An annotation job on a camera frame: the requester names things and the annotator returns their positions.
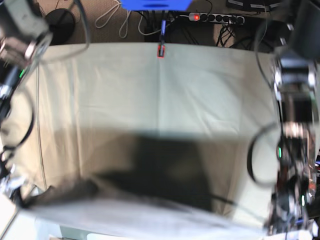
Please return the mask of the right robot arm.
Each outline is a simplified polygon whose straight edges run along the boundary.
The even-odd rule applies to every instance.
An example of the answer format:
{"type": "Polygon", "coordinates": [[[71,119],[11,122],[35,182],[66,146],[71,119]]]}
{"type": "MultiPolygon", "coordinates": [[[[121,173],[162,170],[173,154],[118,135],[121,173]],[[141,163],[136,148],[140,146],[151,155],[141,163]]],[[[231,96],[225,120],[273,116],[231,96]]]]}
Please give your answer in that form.
{"type": "Polygon", "coordinates": [[[25,181],[14,175],[8,162],[25,144],[36,123],[36,107],[28,81],[41,64],[65,61],[85,52],[91,44],[90,27],[84,6],[73,1],[80,11],[84,28],[83,48],[61,57],[45,59],[44,55],[52,43],[54,34],[49,23],[35,10],[31,0],[2,0],[0,2],[0,123],[3,125],[12,112],[12,100],[23,93],[30,107],[30,122],[20,141],[6,144],[0,152],[0,192],[18,208],[28,210],[36,204],[45,204],[45,194],[22,195],[25,181]]]}

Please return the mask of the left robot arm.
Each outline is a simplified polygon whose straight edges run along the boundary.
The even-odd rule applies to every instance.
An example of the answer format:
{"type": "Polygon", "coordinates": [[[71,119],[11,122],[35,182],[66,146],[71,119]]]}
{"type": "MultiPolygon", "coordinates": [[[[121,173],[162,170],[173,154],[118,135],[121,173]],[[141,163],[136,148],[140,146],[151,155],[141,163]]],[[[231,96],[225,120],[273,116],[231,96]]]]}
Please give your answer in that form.
{"type": "Polygon", "coordinates": [[[320,3],[303,0],[295,11],[289,39],[274,51],[272,79],[266,84],[274,97],[277,122],[263,127],[251,140],[246,167],[251,180],[272,188],[264,227],[272,240],[315,240],[319,226],[308,208],[316,198],[316,127],[320,124],[317,103],[320,58],[320,3]],[[253,170],[257,140],[273,128],[280,129],[276,148],[276,182],[263,182],[253,170]]]}

